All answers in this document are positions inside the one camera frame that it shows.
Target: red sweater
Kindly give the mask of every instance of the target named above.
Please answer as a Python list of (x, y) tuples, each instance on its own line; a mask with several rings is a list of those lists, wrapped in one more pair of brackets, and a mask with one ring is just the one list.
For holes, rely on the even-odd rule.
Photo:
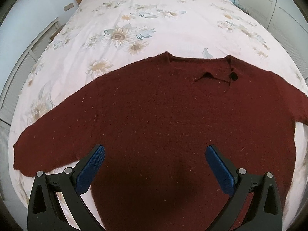
[(108, 231), (205, 230), (228, 199), (205, 147), (249, 173), (272, 172), (284, 205), (295, 122), (307, 119), (307, 96), (272, 72), (165, 52), (95, 79), (29, 126), (14, 168), (35, 176), (99, 143), (106, 159), (91, 190)]

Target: blue gripper pad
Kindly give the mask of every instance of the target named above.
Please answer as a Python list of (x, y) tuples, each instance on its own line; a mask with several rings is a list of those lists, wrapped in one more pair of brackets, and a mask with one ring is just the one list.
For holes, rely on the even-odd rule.
[(234, 178), (211, 146), (206, 148), (205, 158), (222, 191), (231, 197), (234, 194)]
[(105, 148), (100, 146), (84, 166), (76, 179), (76, 192), (81, 195), (88, 191), (91, 182), (105, 160)]

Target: black button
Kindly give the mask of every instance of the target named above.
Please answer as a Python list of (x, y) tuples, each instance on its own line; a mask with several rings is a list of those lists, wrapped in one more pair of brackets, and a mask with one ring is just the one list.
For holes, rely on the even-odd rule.
[(238, 79), (238, 75), (237, 75), (236, 73), (234, 73), (234, 72), (232, 72), (232, 73), (230, 74), (230, 77), (231, 77), (231, 79), (232, 79), (233, 81), (236, 81), (236, 80)]

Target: metal pin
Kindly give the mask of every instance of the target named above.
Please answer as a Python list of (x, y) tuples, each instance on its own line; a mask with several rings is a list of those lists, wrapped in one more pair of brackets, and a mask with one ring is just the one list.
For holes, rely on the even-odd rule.
[(42, 175), (43, 175), (43, 171), (41, 171), (41, 170), (36, 173), (36, 176), (38, 176), (38, 177), (40, 177)]
[(64, 173), (66, 174), (70, 174), (72, 172), (72, 168), (71, 167), (67, 167), (66, 169), (64, 169)]
[(246, 174), (246, 169), (244, 169), (244, 168), (240, 168), (238, 171), (242, 175)]
[(270, 173), (270, 172), (266, 173), (266, 175), (267, 175), (267, 177), (269, 177), (269, 178), (273, 178), (273, 174)]

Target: mattress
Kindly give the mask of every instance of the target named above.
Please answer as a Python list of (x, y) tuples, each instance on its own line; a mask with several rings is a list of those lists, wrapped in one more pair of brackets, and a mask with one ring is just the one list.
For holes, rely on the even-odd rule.
[[(26, 207), (34, 178), (13, 169), (13, 145), (25, 128), (97, 77), (165, 51), (187, 58), (232, 55), (278, 74), (308, 95), (301, 73), (284, 48), (229, 0), (83, 0), (33, 67), (12, 119), (10, 177)], [(283, 230), (300, 210), (308, 177), (307, 142), (308, 128), (297, 122), (296, 163)], [(48, 174), (62, 172), (67, 166)], [(61, 193), (58, 198), (68, 222), (78, 228)], [(90, 189), (82, 198), (104, 226)]]

